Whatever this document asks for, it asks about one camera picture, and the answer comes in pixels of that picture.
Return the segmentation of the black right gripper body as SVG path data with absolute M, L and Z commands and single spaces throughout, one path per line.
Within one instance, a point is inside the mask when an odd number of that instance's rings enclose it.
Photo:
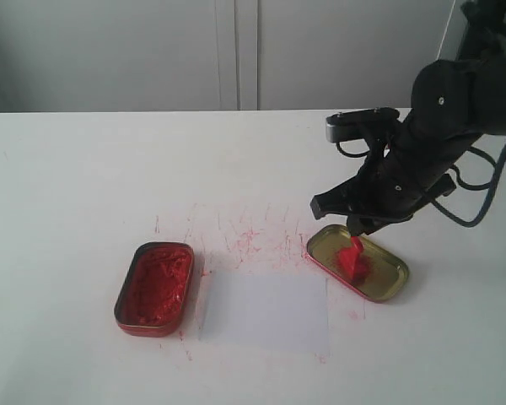
M 400 222 L 455 190 L 446 174 L 455 161 L 452 139 L 429 137 L 404 122 L 386 134 L 386 146 L 389 152 L 368 160 L 352 181 L 347 192 L 351 213 L 369 221 Z

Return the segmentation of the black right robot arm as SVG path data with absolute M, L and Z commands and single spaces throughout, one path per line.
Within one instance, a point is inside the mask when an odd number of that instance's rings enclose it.
M 491 159 L 493 174 L 485 183 L 463 181 L 456 162 L 465 153 L 481 154 L 475 148 L 480 137 L 506 137 L 506 55 L 499 42 L 506 25 L 490 22 L 476 3 L 461 9 L 487 42 L 485 57 L 427 65 L 414 81 L 406 116 L 382 107 L 327 117 L 330 143 L 363 140 L 368 147 L 355 176 L 312 198 L 316 219 L 341 215 L 352 235 L 369 235 L 410 220 L 427 205 L 438 206 L 457 187 L 486 194 L 476 217 L 459 225 L 472 228 L 486 216 L 506 163 L 506 144 Z

